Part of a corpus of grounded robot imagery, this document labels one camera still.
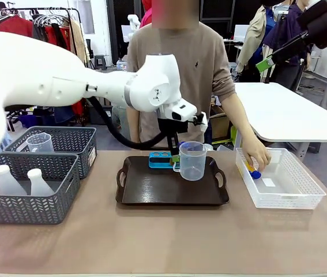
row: gray plastic basket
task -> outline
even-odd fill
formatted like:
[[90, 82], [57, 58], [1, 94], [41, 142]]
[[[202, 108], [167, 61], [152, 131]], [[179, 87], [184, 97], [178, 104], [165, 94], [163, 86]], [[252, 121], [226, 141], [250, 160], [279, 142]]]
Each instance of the gray plastic basket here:
[[27, 172], [41, 169], [43, 179], [55, 194], [49, 197], [1, 196], [0, 224], [60, 224], [66, 217], [80, 188], [75, 154], [0, 154], [0, 165], [9, 166], [12, 176], [28, 194], [31, 182]]
[[80, 179], [85, 179], [97, 155], [95, 128], [31, 127], [21, 137], [6, 147], [5, 151], [29, 152], [30, 150], [26, 140], [34, 134], [43, 132], [52, 135], [52, 143], [55, 152], [73, 153], [79, 156], [78, 170]]

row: plastic measuring cup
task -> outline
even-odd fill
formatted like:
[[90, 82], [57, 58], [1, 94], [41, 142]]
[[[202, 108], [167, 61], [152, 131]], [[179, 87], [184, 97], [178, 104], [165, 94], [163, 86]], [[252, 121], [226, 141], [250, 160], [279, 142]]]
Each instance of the plastic measuring cup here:
[[180, 169], [174, 171], [180, 172], [182, 178], [188, 181], [198, 181], [204, 176], [205, 159], [207, 150], [203, 143], [189, 141], [180, 146]]
[[26, 140], [30, 152], [54, 152], [52, 136], [47, 133], [34, 134]]

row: white label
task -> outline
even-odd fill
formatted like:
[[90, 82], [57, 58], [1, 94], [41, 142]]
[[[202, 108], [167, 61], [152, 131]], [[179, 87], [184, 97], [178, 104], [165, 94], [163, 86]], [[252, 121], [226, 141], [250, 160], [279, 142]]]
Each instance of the white label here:
[[269, 187], [269, 188], [275, 188], [276, 185], [275, 183], [272, 181], [272, 179], [269, 178], [263, 178], [263, 183], [265, 183], [265, 186]]
[[93, 150], [89, 154], [89, 166], [91, 167], [94, 163], [96, 157], [95, 147], [93, 147]]

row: bottle cap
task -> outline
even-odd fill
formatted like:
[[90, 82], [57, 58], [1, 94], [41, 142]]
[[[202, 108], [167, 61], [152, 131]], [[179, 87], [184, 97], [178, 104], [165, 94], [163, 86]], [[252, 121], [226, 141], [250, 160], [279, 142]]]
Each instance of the bottle cap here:
[[9, 166], [6, 165], [6, 164], [3, 164], [0, 166], [0, 174], [6, 174], [8, 173], [10, 170], [9, 170]]
[[27, 172], [27, 177], [29, 177], [29, 178], [36, 178], [36, 177], [41, 177], [41, 176], [42, 176], [41, 169], [32, 169], [29, 172]]
[[262, 174], [259, 172], [259, 171], [253, 171], [251, 176], [254, 178], [254, 179], [260, 179], [262, 177]]

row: beige tabletop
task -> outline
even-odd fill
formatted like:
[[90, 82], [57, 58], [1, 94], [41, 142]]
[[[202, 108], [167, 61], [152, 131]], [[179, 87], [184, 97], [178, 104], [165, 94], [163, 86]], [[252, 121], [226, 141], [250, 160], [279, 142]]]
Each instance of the beige tabletop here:
[[117, 205], [117, 171], [143, 154], [99, 152], [59, 226], [0, 226], [0, 274], [327, 273], [327, 196], [315, 211], [256, 209], [229, 151], [211, 153], [228, 180], [219, 209]]

